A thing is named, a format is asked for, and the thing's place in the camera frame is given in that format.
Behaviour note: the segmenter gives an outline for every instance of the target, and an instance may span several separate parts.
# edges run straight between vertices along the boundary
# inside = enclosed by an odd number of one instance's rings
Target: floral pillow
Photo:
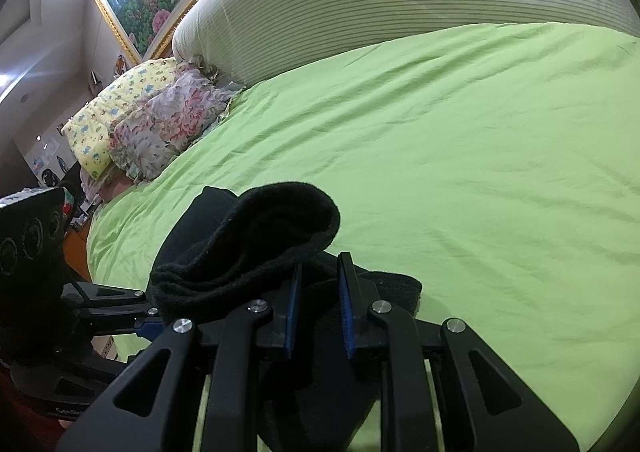
[[[151,181],[226,109],[237,90],[214,86],[197,68],[146,95],[109,128],[111,159],[136,182]]]
[[[108,126],[130,111],[142,94],[163,89],[174,80],[175,58],[147,60],[127,71],[87,103],[65,125],[62,132],[81,167],[93,179],[109,167]]]

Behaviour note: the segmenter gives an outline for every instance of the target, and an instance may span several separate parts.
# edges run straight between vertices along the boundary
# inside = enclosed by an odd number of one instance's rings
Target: silver bolt
[[[462,333],[466,329],[465,321],[459,318],[450,318],[447,320],[447,329],[452,333]]]
[[[252,313],[262,313],[269,307],[269,303],[267,301],[263,301],[262,299],[255,299],[255,301],[251,301],[246,307]]]
[[[371,309],[376,313],[389,313],[391,311],[391,303],[389,301],[375,301],[371,304]]]
[[[193,328],[193,322],[188,318],[178,318],[172,327],[176,333],[188,333]]]

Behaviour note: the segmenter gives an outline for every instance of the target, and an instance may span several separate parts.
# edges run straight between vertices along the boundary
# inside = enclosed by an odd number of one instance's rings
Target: white wall
[[[15,138],[18,149],[20,149],[30,167],[33,164],[33,160],[42,154],[44,144],[53,141],[59,144],[59,148],[46,165],[46,168],[51,169],[58,177],[63,177],[63,172],[56,156],[60,156],[65,161],[66,166],[71,168],[76,162],[76,157],[71,152],[65,137],[60,136],[56,127],[59,124],[66,124],[66,121],[75,115],[91,98],[88,90],[88,81],[81,76],[69,79],[50,95],[47,101],[49,104],[47,108],[48,114],[34,115]]]
[[[24,2],[12,1],[18,7]],[[9,76],[0,89],[0,142],[15,139],[31,117],[48,106],[51,90],[84,71],[81,48],[86,1],[28,0],[30,20],[0,44],[0,73]],[[29,99],[24,102],[26,94]]]
[[[94,70],[106,87],[113,80],[113,66],[118,55],[122,54],[125,59],[127,55],[104,20],[95,0],[86,0],[82,43],[87,75]],[[127,60],[127,63],[130,68],[135,66],[130,60]]]

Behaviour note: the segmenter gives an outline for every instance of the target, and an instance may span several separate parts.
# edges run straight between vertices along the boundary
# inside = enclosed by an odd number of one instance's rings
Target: green bed sheet
[[[639,39],[461,26],[244,92],[160,178],[104,208],[89,265],[97,283],[145,288],[203,186],[315,184],[342,214],[329,251],[417,277],[419,318],[468,321],[585,451],[640,373],[639,169]],[[375,450],[375,427],[353,448]]]

